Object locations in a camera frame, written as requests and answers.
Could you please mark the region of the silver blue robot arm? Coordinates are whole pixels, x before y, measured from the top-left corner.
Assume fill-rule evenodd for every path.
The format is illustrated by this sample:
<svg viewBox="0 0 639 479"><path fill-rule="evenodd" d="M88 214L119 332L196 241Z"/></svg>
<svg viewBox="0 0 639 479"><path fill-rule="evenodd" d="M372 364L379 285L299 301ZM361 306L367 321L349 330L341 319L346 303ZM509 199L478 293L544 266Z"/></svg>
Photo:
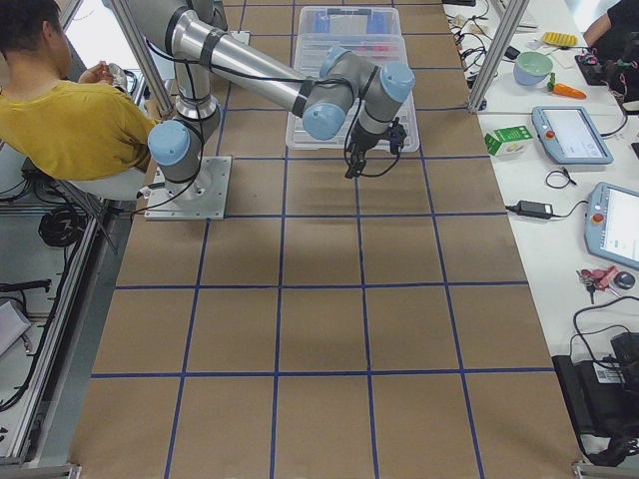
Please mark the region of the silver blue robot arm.
<svg viewBox="0 0 639 479"><path fill-rule="evenodd" d="M179 119L219 116L208 78L217 74L300 118L314 139L335 137L349 123L343 146L347 178L364 174L366 154L386 141L398 158L406 132L398 112L415 78L401 62L378 66L352 50L333 46L316 77L305 76L235 39L220 1L113 1L139 31L147 47L173 62L181 87Z"/></svg>

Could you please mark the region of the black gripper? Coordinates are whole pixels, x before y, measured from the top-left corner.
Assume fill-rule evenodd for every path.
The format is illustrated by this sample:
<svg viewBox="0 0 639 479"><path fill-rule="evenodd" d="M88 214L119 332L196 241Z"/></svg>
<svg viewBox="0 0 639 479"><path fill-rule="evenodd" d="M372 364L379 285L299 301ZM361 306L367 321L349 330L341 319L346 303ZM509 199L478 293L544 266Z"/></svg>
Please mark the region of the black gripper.
<svg viewBox="0 0 639 479"><path fill-rule="evenodd" d="M369 125L360 119L355 120L346 144L348 155L344 158L346 162L344 176L347 179L353 179L363 173L366 166L365 154L377 145L388 126L389 122L373 122Z"/></svg>

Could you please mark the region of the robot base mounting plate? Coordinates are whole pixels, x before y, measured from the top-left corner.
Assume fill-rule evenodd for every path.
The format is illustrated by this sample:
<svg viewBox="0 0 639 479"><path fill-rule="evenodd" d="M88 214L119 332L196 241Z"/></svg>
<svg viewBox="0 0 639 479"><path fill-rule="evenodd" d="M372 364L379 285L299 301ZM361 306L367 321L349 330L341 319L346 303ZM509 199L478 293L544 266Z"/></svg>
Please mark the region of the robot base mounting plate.
<svg viewBox="0 0 639 479"><path fill-rule="evenodd" d="M156 167L154 182L163 185L147 195L144 216L151 221L222 220L232 162L228 156L204 157L194 182L183 185L167 182L161 168Z"/></svg>

